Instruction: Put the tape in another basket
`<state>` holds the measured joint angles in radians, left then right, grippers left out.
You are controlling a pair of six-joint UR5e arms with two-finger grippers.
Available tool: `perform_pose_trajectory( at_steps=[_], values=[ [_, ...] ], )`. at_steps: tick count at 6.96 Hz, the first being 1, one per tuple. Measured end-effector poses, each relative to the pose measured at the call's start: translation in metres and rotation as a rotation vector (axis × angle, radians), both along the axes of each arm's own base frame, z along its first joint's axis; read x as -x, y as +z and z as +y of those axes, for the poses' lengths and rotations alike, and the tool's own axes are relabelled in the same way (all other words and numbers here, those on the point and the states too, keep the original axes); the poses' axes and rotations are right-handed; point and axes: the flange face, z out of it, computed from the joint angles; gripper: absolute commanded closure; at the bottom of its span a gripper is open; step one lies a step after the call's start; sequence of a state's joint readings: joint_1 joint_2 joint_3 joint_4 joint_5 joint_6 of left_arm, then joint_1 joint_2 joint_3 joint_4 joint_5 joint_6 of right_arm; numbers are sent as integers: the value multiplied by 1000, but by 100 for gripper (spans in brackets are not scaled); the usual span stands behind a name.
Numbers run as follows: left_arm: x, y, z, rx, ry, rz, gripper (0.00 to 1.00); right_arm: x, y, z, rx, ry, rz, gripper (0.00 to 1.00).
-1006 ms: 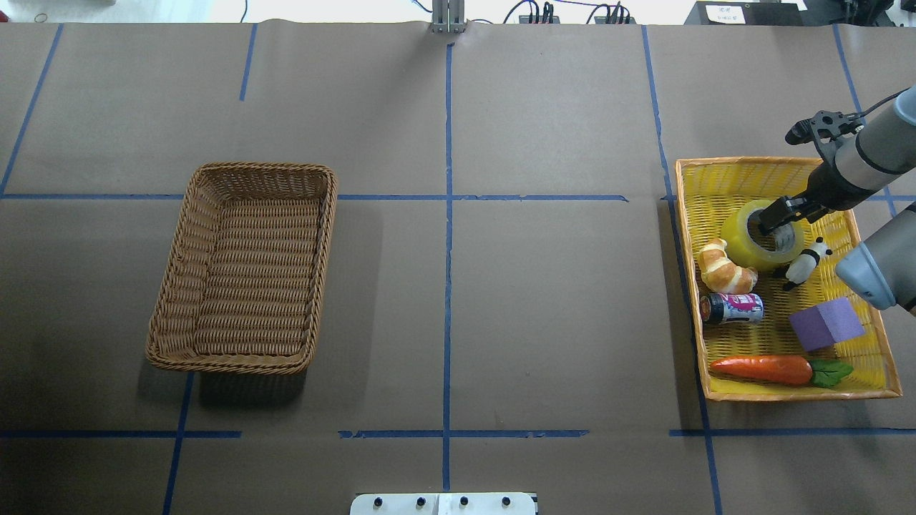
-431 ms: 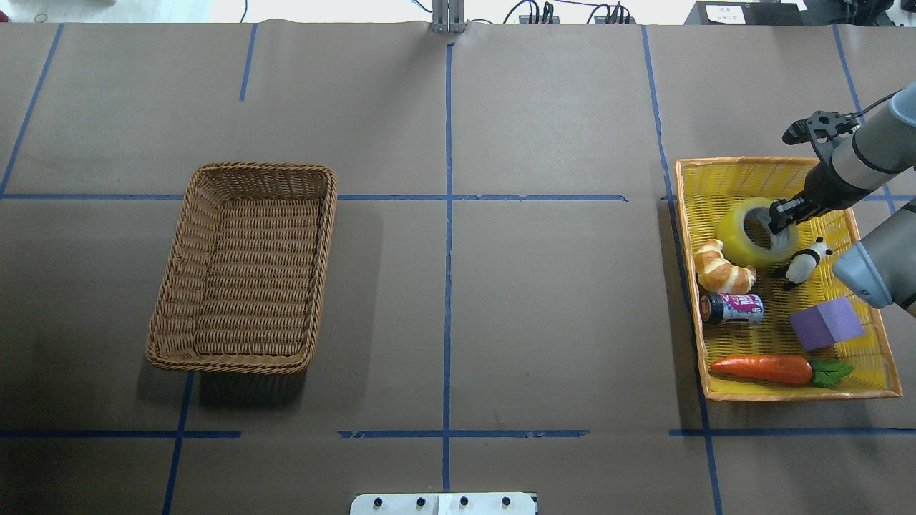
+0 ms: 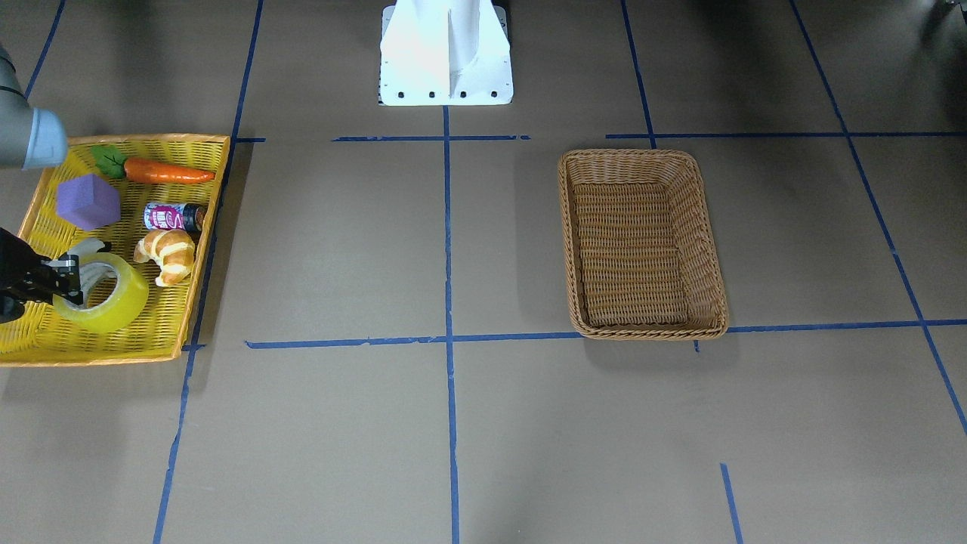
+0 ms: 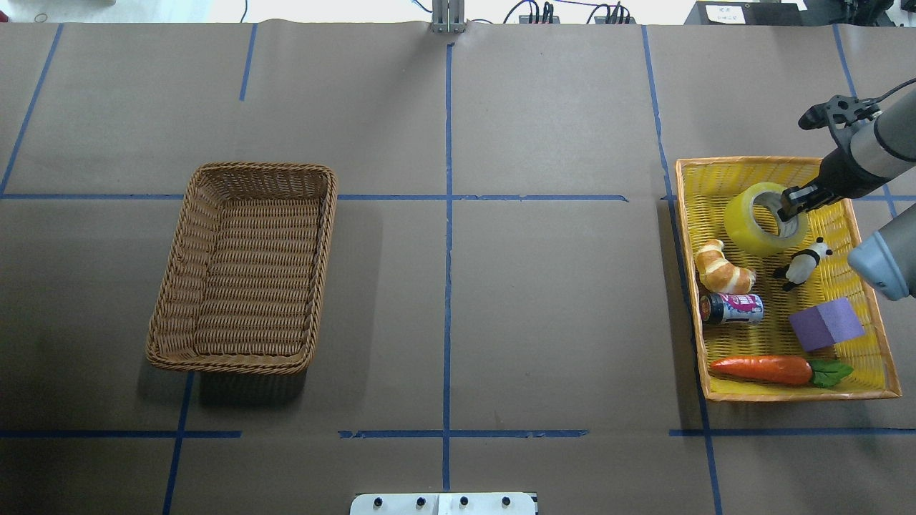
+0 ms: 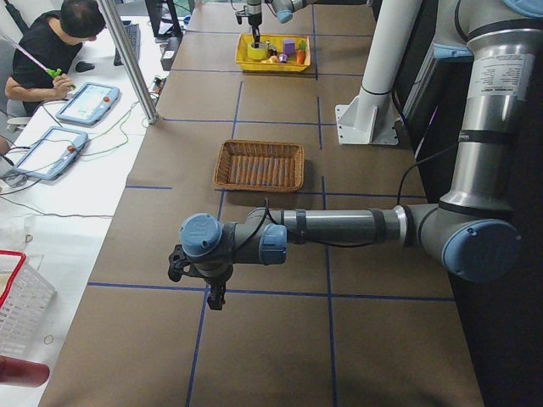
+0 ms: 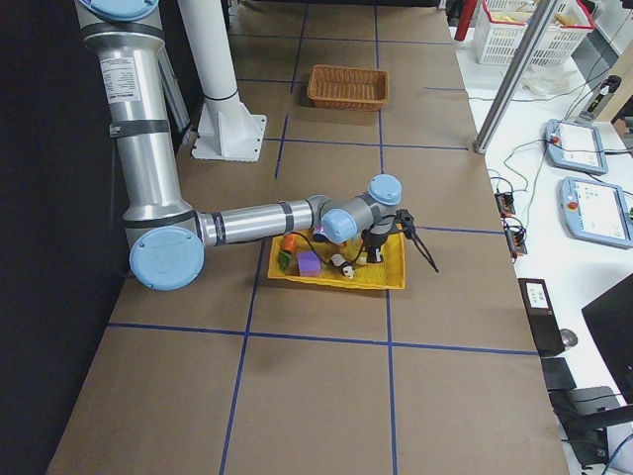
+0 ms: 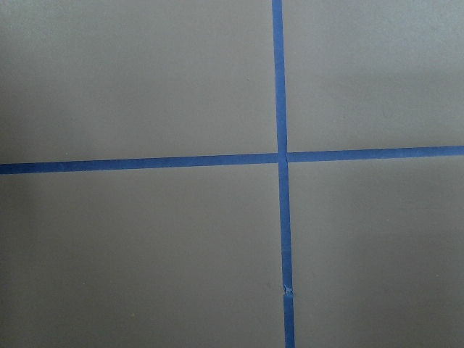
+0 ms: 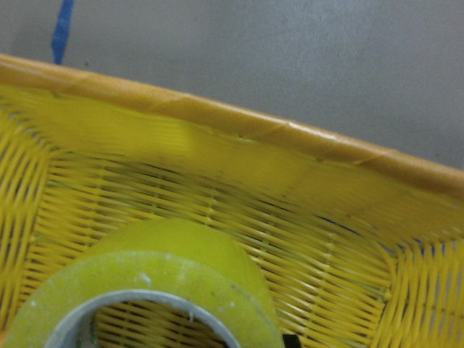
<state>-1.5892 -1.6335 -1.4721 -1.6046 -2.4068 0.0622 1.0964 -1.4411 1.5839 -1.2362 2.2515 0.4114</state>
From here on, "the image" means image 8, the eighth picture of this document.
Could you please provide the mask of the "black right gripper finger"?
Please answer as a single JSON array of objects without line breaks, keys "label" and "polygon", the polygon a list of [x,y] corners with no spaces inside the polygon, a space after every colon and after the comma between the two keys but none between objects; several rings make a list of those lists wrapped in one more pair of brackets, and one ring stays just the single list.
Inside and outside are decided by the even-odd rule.
[{"label": "black right gripper finger", "polygon": [[285,348],[299,348],[299,337],[296,334],[285,333],[282,339]]}]

